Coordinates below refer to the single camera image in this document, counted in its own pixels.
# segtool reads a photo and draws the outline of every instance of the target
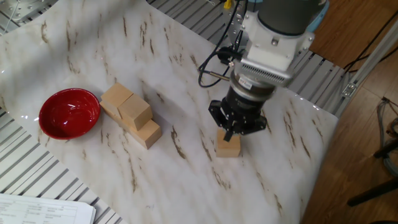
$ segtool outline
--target metal slats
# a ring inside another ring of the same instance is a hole
[[[208,11],[201,20],[197,21],[190,27],[190,29],[197,34],[201,35],[210,27],[211,24],[214,24],[216,21],[218,27],[222,25],[223,20],[222,20],[223,13],[218,7],[214,7],[212,10]]]
[[[299,90],[304,86],[306,81],[317,71],[321,61],[321,56],[314,55],[288,88],[295,93],[299,93]]]
[[[96,224],[123,223],[119,215],[0,109],[0,193],[85,202],[95,207]]]
[[[215,11],[219,12],[219,14],[221,14],[220,9],[218,9],[217,7],[214,7],[210,3],[206,2],[206,4],[202,8],[200,8],[198,11],[196,11],[196,13],[192,14],[187,19],[185,19],[182,22],[182,25],[193,30],[193,28],[195,28],[198,25],[198,23],[200,23],[200,21],[207,21],[208,20],[207,17],[210,16],[211,13],[214,13]]]
[[[315,72],[313,77],[302,86],[298,94],[305,99],[311,100],[311,97],[319,89],[322,81],[328,77],[329,73],[333,70],[333,63],[328,60],[324,61],[319,69]]]
[[[177,22],[183,24],[183,22],[189,17],[195,16],[195,14],[203,8],[207,4],[206,1],[196,0],[189,7],[187,7],[184,11],[180,12],[176,16],[173,17]]]
[[[327,75],[327,77],[323,80],[320,88],[313,94],[310,101],[313,104],[316,104],[323,92],[328,88],[329,84],[331,83],[332,79],[336,77],[336,74],[341,68],[339,66],[333,67],[333,70]]]

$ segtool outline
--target metal grate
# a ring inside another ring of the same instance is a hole
[[[280,77],[278,75],[263,71],[263,70],[258,69],[258,68],[254,68],[253,66],[250,66],[250,65],[244,64],[242,66],[242,68],[247,70],[247,71],[249,71],[249,72],[255,73],[257,75],[261,75],[264,78],[268,78],[268,79],[270,79],[270,80],[272,80],[274,82],[282,83],[285,80],[284,78],[282,78],[282,77]]]
[[[126,223],[1,108],[0,194],[85,202],[95,224]]]

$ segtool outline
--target wooden cube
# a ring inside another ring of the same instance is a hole
[[[136,131],[131,126],[126,131],[146,149],[149,149],[160,137],[162,137],[160,126],[153,120],[149,120],[139,131]]]
[[[137,131],[153,117],[149,104],[137,94],[130,96],[118,109],[122,119]]]
[[[241,152],[241,137],[234,135],[229,142],[226,142],[224,136],[224,130],[217,130],[217,157],[238,157]]]
[[[106,105],[107,110],[121,118],[118,108],[130,97],[133,92],[122,86],[120,83],[115,83],[102,96],[102,102]]]
[[[105,113],[112,118],[117,124],[126,130],[131,136],[144,148],[149,149],[161,136],[162,130],[153,120],[149,120],[139,131],[127,124],[125,120],[117,117],[110,110],[107,109],[103,101],[100,103]]]

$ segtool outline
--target white marble surface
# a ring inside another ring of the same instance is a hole
[[[207,108],[228,83],[202,89],[196,72],[212,49],[144,0],[60,0],[0,38],[0,106],[128,223],[299,223],[337,118],[278,89],[269,128],[242,138],[241,157],[217,158]],[[149,151],[104,115],[71,141],[41,132],[49,96],[100,96],[115,81],[152,106],[163,136]]]

